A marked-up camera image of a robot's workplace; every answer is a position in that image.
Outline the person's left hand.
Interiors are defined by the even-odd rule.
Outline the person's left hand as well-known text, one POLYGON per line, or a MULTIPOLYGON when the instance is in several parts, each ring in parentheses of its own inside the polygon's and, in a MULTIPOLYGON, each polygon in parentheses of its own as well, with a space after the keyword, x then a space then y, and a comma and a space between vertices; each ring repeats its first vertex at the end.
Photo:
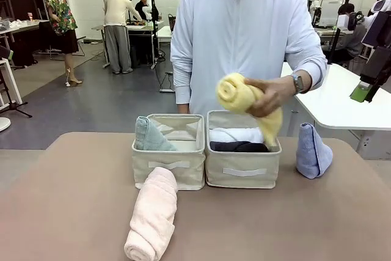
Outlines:
POLYGON ((291 76, 268 81, 246 78, 244 81, 247 85, 254 86, 263 92, 263 96, 247 110, 247 113, 254 117, 268 116, 296 93, 291 76))

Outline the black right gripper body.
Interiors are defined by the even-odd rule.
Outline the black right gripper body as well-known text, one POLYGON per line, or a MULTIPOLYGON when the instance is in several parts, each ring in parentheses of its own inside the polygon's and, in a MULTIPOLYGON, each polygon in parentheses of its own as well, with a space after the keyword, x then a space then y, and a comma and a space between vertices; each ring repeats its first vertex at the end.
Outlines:
POLYGON ((360 80, 372 86, 382 86, 390 77, 390 48, 377 47, 360 74, 360 80))

